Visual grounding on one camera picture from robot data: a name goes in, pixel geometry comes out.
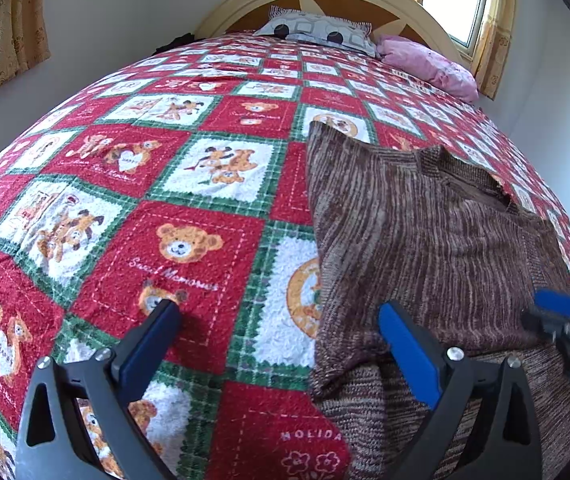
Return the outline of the grey patterned pillow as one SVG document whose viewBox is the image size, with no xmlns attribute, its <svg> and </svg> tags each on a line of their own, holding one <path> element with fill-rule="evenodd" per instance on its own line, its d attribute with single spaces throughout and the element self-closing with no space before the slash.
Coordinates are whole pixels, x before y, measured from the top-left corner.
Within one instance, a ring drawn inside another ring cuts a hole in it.
<svg viewBox="0 0 570 480">
<path fill-rule="evenodd" d="M 271 6 L 268 23 L 253 34 L 359 52 L 375 58 L 372 30 L 371 23 Z"/>
</svg>

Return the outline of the red patchwork teddy bedspread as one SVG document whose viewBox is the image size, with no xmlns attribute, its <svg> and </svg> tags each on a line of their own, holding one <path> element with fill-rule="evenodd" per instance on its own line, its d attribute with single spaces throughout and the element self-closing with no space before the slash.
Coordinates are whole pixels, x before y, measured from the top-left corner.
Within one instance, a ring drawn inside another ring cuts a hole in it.
<svg viewBox="0 0 570 480">
<path fill-rule="evenodd" d="M 310 122 L 444 145 L 555 228 L 570 219 L 480 110 L 361 54 L 225 35 L 124 67 L 0 153 L 0 477 L 38 359 L 81 361 L 160 300 L 178 339 L 131 413 L 181 479 L 341 479 L 311 404 L 320 309 L 305 183 Z"/>
</svg>

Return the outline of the pink pillow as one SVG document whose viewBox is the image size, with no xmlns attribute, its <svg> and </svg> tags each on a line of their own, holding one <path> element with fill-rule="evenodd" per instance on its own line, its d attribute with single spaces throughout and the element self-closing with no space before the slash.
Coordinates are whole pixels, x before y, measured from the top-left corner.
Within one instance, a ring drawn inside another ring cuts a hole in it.
<svg viewBox="0 0 570 480">
<path fill-rule="evenodd" d="M 477 82 L 464 66 L 401 36 L 382 36 L 377 52 L 384 63 L 470 104 L 479 99 Z"/>
</svg>

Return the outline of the cream wooden headboard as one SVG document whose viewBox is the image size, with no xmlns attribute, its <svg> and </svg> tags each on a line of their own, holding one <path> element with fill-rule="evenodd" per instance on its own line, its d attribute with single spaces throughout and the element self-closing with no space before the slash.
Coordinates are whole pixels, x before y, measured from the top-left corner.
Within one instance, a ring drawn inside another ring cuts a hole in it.
<svg viewBox="0 0 570 480">
<path fill-rule="evenodd" d="M 372 39 L 403 36 L 460 63 L 460 49 L 440 24 L 415 0 L 224 0 L 197 27 L 198 38 L 258 29 L 271 6 L 347 18 L 373 25 Z"/>
</svg>

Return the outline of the yellow curtain side window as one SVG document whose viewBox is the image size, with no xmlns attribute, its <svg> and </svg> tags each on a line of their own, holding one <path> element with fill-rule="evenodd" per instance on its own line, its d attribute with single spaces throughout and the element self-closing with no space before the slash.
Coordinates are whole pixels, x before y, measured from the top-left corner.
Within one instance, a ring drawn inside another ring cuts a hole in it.
<svg viewBox="0 0 570 480">
<path fill-rule="evenodd" d="M 0 0 L 0 87 L 51 56 L 44 0 Z"/>
</svg>

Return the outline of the black item beside bed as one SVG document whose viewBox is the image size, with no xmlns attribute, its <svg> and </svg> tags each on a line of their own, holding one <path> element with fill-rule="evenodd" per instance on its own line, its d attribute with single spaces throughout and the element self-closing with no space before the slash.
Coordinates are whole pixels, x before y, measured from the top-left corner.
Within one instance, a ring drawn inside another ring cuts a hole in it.
<svg viewBox="0 0 570 480">
<path fill-rule="evenodd" d="M 187 44 L 193 44 L 195 40 L 195 35 L 192 34 L 192 32 L 188 32 L 187 34 L 173 38 L 170 42 L 168 42 L 168 44 L 163 44 L 162 46 L 158 47 L 154 51 L 154 54 L 165 53 L 172 49 L 186 46 Z"/>
</svg>

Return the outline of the brown knitted sweater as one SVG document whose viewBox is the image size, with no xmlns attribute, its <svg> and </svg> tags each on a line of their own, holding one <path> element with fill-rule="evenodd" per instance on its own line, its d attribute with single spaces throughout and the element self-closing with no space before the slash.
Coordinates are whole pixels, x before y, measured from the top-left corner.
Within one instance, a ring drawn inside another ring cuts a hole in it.
<svg viewBox="0 0 570 480">
<path fill-rule="evenodd" d="M 520 321 L 537 290 L 570 294 L 550 222 L 442 146 L 397 151 L 323 122 L 309 128 L 306 180 L 322 305 L 309 393 L 346 442 L 347 477 L 381 478 L 426 415 L 379 333 L 388 301 L 445 347 L 521 359 L 542 475 L 556 477 L 570 461 L 570 380 Z"/>
</svg>

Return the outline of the yellow curtain right of window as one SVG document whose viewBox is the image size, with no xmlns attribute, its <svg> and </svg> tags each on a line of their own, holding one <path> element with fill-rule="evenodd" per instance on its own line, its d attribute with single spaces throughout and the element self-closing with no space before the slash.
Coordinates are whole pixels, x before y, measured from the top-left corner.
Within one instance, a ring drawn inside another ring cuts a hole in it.
<svg viewBox="0 0 570 480">
<path fill-rule="evenodd" d="M 494 100 L 512 44 L 517 0 L 488 0 L 488 3 L 472 56 L 471 73 L 479 92 Z"/>
</svg>

